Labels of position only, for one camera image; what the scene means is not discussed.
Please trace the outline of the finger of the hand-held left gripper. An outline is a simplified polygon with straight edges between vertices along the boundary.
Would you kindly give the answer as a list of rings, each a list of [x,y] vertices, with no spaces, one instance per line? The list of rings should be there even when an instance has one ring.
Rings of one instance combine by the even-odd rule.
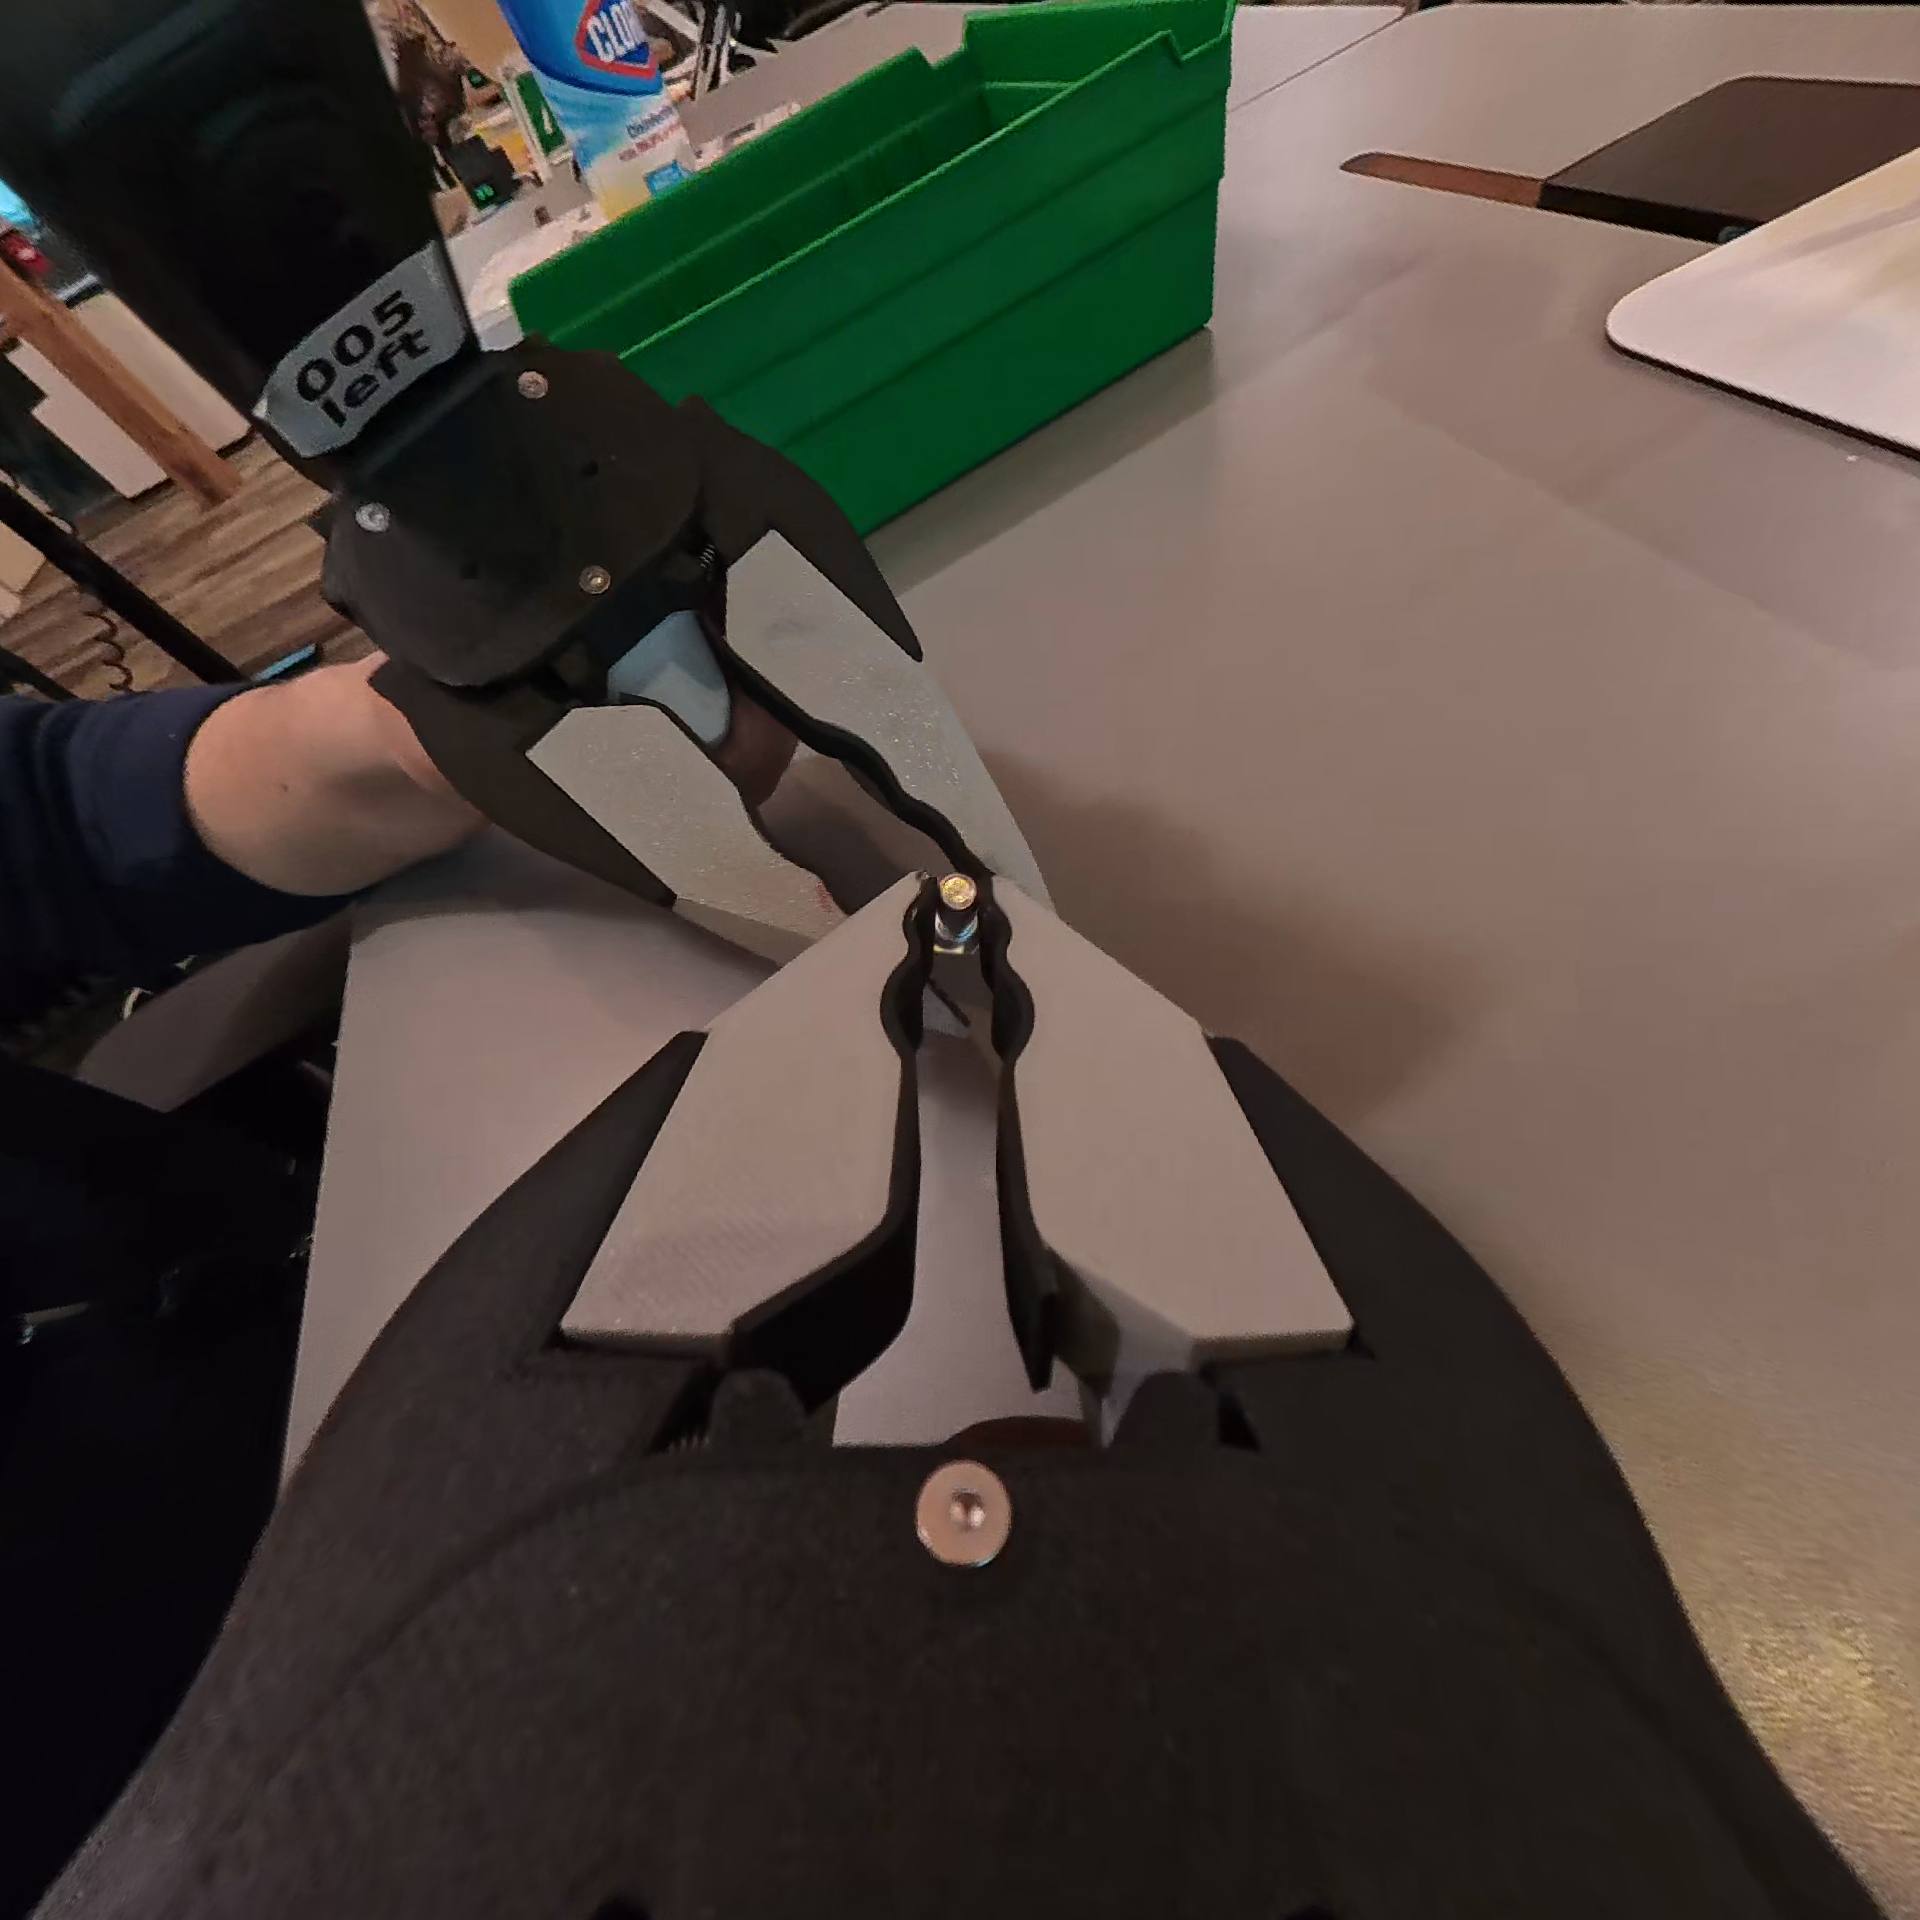
[[[943,688],[781,532],[727,567],[724,644],[808,748],[856,772],[953,869],[1049,901]]]
[[[862,936],[825,881],[764,829],[730,777],[682,722],[658,704],[577,706],[529,746],[525,760],[591,825],[658,881],[669,909],[724,944],[783,967],[806,949],[906,957],[906,909],[862,909]]]

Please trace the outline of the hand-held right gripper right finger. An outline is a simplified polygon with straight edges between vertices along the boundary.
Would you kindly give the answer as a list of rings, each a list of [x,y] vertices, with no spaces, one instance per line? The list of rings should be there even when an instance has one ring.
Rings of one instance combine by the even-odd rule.
[[[1156,1376],[1337,1353],[1353,1313],[1209,1033],[1008,879],[981,913],[1008,1315],[1105,1445]]]

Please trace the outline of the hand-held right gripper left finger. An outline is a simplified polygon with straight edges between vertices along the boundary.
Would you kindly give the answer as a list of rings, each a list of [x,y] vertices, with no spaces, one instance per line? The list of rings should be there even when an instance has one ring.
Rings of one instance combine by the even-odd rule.
[[[698,1035],[566,1344],[774,1372],[833,1402],[913,1296],[920,881],[904,879]]]

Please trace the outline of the green plastic bin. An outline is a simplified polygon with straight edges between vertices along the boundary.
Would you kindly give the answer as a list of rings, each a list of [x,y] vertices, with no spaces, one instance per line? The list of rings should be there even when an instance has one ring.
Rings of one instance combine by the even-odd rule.
[[[512,284],[865,535],[1209,324],[1224,2],[966,16]]]

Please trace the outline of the person's left forearm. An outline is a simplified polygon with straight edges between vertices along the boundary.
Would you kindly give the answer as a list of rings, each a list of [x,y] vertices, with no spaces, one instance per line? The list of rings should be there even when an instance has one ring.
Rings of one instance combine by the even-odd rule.
[[[384,663],[103,701],[7,695],[5,1032],[318,927],[480,834],[487,819],[375,691]]]

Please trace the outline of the person's left hand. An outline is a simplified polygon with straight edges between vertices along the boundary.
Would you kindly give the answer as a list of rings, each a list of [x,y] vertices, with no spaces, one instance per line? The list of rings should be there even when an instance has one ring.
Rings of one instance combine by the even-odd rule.
[[[796,735],[743,691],[729,695],[729,722],[712,761],[743,805],[759,811],[780,789],[797,753]]]

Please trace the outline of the black tripod stand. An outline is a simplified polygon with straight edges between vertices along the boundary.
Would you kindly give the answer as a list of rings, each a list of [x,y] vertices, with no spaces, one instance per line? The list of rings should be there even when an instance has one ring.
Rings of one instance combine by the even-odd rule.
[[[248,683],[237,666],[192,633],[173,612],[152,602],[8,480],[1,482],[1,525],[196,682],[210,687]]]

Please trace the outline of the disinfecting wipes canister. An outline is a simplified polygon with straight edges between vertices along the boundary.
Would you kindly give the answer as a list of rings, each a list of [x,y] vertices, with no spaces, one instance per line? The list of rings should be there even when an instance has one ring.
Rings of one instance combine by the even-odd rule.
[[[634,2],[501,2],[608,221],[689,181],[680,123]]]

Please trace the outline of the grey padded office chair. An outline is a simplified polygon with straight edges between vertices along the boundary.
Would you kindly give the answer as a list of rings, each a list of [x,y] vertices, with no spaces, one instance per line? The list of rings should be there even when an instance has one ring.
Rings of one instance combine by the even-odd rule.
[[[175,1114],[333,1017],[350,955],[345,913],[229,953],[144,999],[86,1050],[72,1076],[152,1114]]]

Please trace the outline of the white document stand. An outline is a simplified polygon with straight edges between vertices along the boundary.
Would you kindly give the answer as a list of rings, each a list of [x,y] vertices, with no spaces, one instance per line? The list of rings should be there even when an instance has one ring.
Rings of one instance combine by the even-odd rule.
[[[1918,450],[1918,154],[1625,296],[1612,347],[1885,449]]]

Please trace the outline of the wooden post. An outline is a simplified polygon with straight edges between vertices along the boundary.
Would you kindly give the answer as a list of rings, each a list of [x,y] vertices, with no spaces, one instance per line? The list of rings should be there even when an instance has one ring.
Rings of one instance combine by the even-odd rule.
[[[216,507],[240,489],[237,476],[215,449],[127,373],[69,307],[7,260],[1,316],[21,344],[34,347],[199,505]]]

